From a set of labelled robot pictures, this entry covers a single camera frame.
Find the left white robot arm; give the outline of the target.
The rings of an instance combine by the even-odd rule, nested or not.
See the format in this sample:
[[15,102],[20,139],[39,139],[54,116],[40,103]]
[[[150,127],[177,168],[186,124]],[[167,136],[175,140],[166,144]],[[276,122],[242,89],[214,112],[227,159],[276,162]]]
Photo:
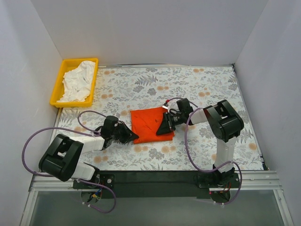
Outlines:
[[97,168],[80,162],[80,156],[105,150],[113,141],[127,144],[138,138],[123,121],[108,116],[91,136],[69,137],[58,134],[42,156],[39,169],[63,182],[71,178],[83,179],[89,188],[96,188],[100,183]]

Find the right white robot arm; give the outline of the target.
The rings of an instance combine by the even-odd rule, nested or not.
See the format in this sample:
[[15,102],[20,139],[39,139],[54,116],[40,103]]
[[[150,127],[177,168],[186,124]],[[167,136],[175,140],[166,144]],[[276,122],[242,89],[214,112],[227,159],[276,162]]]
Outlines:
[[[237,138],[244,128],[244,122],[227,100],[205,108],[192,108],[188,99],[179,98],[176,102],[178,110],[168,109],[163,113],[163,120],[156,134],[164,135],[175,131],[176,126],[185,124],[184,145],[191,164],[202,173],[214,173],[213,183],[218,187],[226,186],[230,176],[234,174],[238,164],[233,161]],[[193,162],[187,143],[188,127],[208,122],[211,131],[217,139],[216,159],[212,170],[202,170]]]

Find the orange t shirt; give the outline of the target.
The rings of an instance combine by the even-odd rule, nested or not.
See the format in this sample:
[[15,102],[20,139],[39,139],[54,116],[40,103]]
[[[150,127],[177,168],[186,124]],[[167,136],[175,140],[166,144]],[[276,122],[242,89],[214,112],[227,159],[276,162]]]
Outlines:
[[142,144],[173,140],[174,132],[156,135],[163,120],[163,113],[166,112],[167,110],[163,107],[131,111],[132,131],[139,137],[133,143]]

